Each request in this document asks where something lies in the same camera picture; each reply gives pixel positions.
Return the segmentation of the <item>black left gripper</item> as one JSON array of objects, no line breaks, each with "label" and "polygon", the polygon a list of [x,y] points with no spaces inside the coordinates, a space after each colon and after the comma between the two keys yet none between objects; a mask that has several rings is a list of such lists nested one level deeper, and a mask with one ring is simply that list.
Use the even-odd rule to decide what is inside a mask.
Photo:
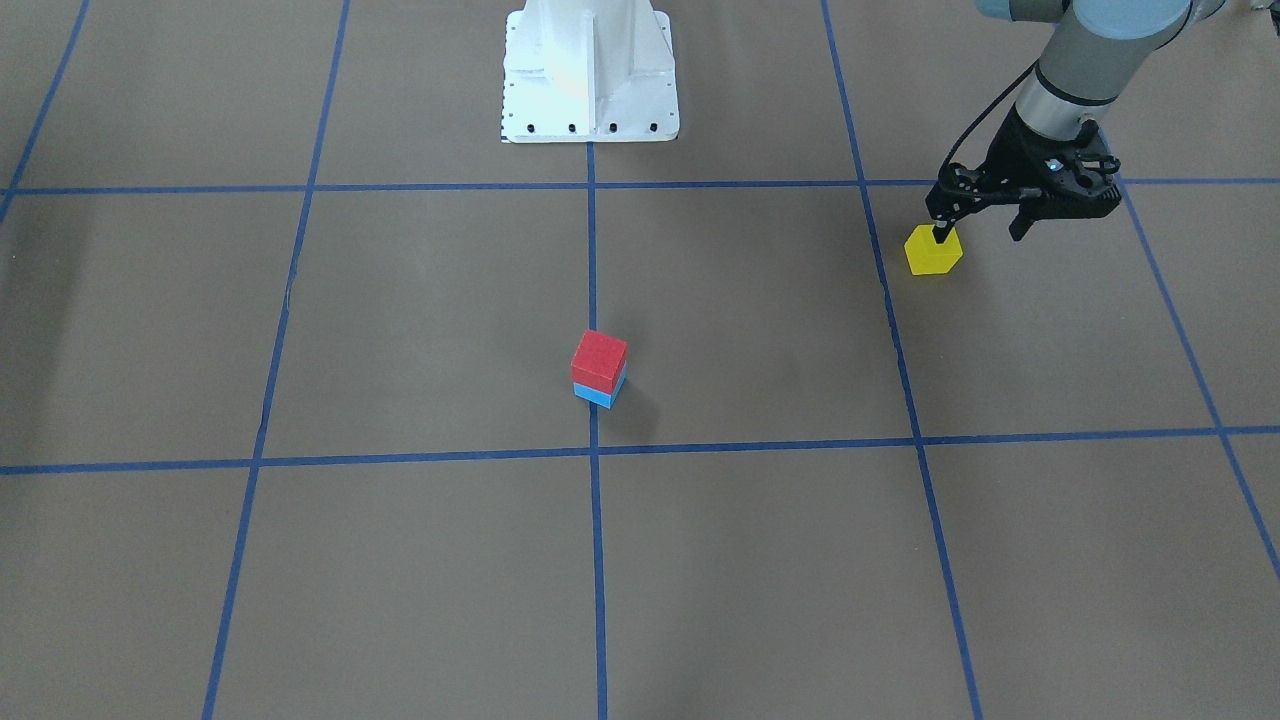
[{"label": "black left gripper", "polygon": [[1120,161],[1088,119],[1074,138],[1048,138],[1033,131],[1018,110],[1007,113],[986,155],[986,173],[942,165],[925,196],[932,238],[943,245],[965,217],[989,206],[989,191],[1015,202],[1007,231],[1021,242],[1041,220],[1100,219],[1123,201],[1115,181]]}]

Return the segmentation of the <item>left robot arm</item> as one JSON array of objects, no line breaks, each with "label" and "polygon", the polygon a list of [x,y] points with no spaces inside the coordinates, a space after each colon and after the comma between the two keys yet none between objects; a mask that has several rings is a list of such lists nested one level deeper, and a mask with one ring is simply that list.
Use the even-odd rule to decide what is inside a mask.
[{"label": "left robot arm", "polygon": [[1221,10],[1220,1],[982,1],[1010,22],[1044,23],[1053,33],[1039,56],[1004,91],[1012,100],[984,160],[946,156],[925,197],[934,243],[988,208],[1014,205],[1009,233],[1039,222],[1101,219],[1123,201],[1119,159],[1101,123],[1146,60]]}]

